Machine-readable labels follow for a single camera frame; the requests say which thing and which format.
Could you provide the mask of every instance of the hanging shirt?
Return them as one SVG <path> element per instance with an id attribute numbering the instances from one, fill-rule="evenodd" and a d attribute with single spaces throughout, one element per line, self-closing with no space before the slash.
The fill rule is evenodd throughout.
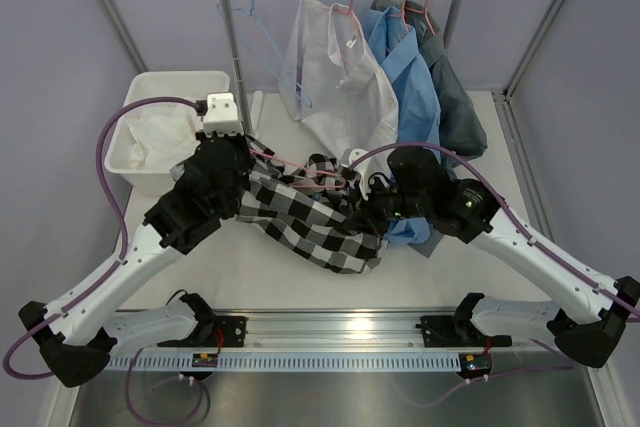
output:
<path id="1" fill-rule="evenodd" d="M 301 0 L 278 90 L 335 157 L 397 140 L 398 101 L 347 7 Z M 388 172 L 386 156 L 376 159 Z"/>
<path id="2" fill-rule="evenodd" d="M 369 48 L 387 74 L 400 104 L 398 141 L 440 144 L 440 104 L 429 67 L 420 55 L 415 29 L 406 26 L 396 7 L 371 10 L 362 28 Z M 440 153 L 435 152 L 438 160 Z M 422 243 L 429 238 L 425 219 L 394 222 L 387 238 L 395 244 Z"/>
<path id="3" fill-rule="evenodd" d="M 371 9 L 386 12 L 392 5 L 391 0 L 374 0 Z M 438 29 L 438 24 L 427 14 L 436 31 L 434 35 L 425 22 L 424 14 L 413 12 L 413 10 L 421 12 L 423 7 L 415 2 L 407 1 L 405 20 L 417 31 L 418 49 L 429 66 L 442 109 L 441 145 L 469 159 L 480 157 L 487 149 L 487 134 L 480 124 L 471 98 L 462 87 L 447 58 L 442 30 Z M 446 160 L 448 166 L 453 165 L 450 158 Z"/>

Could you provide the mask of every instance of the white connector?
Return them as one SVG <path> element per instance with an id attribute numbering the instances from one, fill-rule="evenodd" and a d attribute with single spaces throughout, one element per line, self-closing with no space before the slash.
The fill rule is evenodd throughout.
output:
<path id="1" fill-rule="evenodd" d="M 366 154 L 367 151 L 363 149 L 352 149 L 351 151 L 347 150 L 340 159 L 340 164 L 344 167 L 349 167 L 353 164 L 358 158 L 362 157 Z M 364 162 L 361 162 L 354 169 L 358 174 L 360 174 L 360 195 L 364 200 L 369 199 L 369 192 L 371 192 L 371 187 L 369 187 L 369 177 L 373 174 L 376 169 L 375 165 L 371 163 L 371 159 L 367 159 Z"/>
<path id="2" fill-rule="evenodd" d="M 233 94 L 207 95 L 207 113 L 202 118 L 202 130 L 207 136 L 244 135 L 244 127 Z"/>

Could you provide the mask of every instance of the white table surface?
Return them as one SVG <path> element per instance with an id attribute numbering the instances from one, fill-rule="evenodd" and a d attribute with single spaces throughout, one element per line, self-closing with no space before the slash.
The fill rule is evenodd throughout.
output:
<path id="1" fill-rule="evenodd" d="M 489 139 L 478 168 L 510 205 L 526 217 L 524 202 L 489 92 L 470 92 Z M 304 163 L 324 149 L 293 122 L 278 94 L 265 95 L 260 140 L 276 153 Z M 464 169 L 458 175 L 467 177 Z M 126 211 L 130 229 L 157 199 L 135 189 Z M 323 270 L 278 244 L 256 227 L 233 220 L 187 257 L 147 282 L 123 308 L 163 305 L 177 289 L 199 293 L 218 309 L 384 309 L 453 307 L 469 292 L 507 300 L 547 296 L 503 262 L 454 238 L 443 238 L 429 258 L 409 247 L 389 248 L 381 264 L 362 275 Z"/>

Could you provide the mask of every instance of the white plastic bin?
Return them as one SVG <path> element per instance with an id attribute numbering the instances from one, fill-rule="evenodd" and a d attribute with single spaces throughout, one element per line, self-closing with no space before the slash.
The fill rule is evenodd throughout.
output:
<path id="1" fill-rule="evenodd" d="M 127 93 L 124 105 L 148 97 L 174 96 L 187 99 L 205 99 L 207 94 L 229 91 L 229 76 L 220 71 L 195 72 L 145 72 L 138 75 Z M 119 174 L 142 194 L 159 197 L 171 190 L 174 181 L 169 171 L 131 168 L 131 149 L 135 141 L 129 127 L 124 123 L 127 118 L 138 118 L 144 107 L 132 110 L 118 121 L 104 165 L 109 172 Z"/>

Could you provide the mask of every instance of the white cloth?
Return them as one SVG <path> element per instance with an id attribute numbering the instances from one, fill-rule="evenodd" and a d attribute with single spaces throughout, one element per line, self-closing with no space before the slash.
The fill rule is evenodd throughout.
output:
<path id="1" fill-rule="evenodd" d="M 141 110 L 139 118 L 126 119 L 136 141 L 131 149 L 133 169 L 168 172 L 193 155 L 198 146 L 193 109 L 176 104 L 173 108 L 149 106 Z"/>
<path id="2" fill-rule="evenodd" d="M 336 158 L 398 138 L 398 100 L 347 7 L 301 0 L 278 90 Z"/>

